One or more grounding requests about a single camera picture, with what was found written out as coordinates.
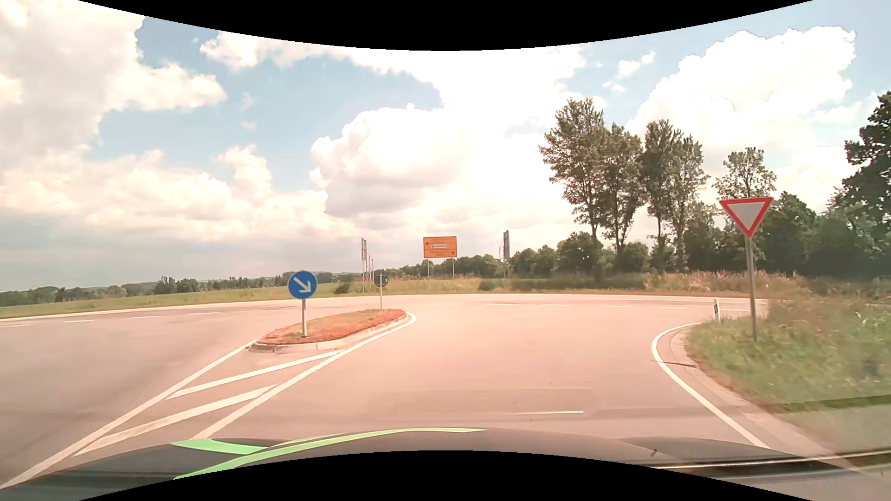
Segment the windshield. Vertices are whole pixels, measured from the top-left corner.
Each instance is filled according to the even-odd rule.
[[[0,2],[0,485],[418,428],[891,448],[855,4],[429,52]]]

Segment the road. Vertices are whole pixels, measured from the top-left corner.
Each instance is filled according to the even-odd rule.
[[[656,361],[654,339],[711,318],[709,298],[384,300],[413,322],[315,359],[243,349],[298,322],[298,301],[2,321],[0,483],[195,436],[297,439],[406,425],[757,437],[796,452],[771,426],[704,406],[697,395],[719,398],[670,365],[671,335],[658,343],[669,365]],[[318,299],[307,312],[314,318],[377,304],[376,297]],[[745,316],[748,300],[722,299],[722,308]]]

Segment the white arrow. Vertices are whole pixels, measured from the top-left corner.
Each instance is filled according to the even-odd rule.
[[[297,282],[297,285],[299,285],[300,287],[303,287],[303,289],[299,290],[300,292],[312,292],[313,291],[313,288],[309,285],[309,283],[300,282],[296,276],[294,277],[294,282]]]

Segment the grass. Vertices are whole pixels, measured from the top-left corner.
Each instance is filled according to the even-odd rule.
[[[266,344],[302,344],[309,342],[334,341],[358,333],[365,329],[396,320],[405,315],[401,309],[364,309],[337,315],[315,318],[307,322],[307,337],[303,334],[303,324],[288,325],[275,329],[259,341]]]
[[[455,294],[477,292],[573,292],[573,293],[640,293],[691,296],[744,297],[748,295],[745,274],[696,272],[690,274],[625,274],[598,282],[590,277],[562,276],[554,278],[503,279],[456,278],[437,280],[390,280],[384,294]],[[322,283],[314,298],[378,294],[361,283]],[[841,282],[828,279],[772,275],[759,272],[756,295],[765,299],[801,299],[823,296],[827,299],[871,300],[891,302],[891,280],[867,283]],[[199,305],[239,301],[288,300],[286,287],[241,289],[231,291],[187,292],[132,298],[108,298],[61,303],[0,307],[0,318],[58,315],[90,311],[130,308]]]
[[[751,339],[748,318],[694,327],[691,358],[721,384],[841,449],[891,447],[891,308],[783,301]]]

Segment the yield sign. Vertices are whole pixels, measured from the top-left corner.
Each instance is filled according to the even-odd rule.
[[[721,207],[730,214],[742,233],[751,238],[755,234],[767,208],[773,202],[772,197],[742,198],[738,200],[721,200]]]

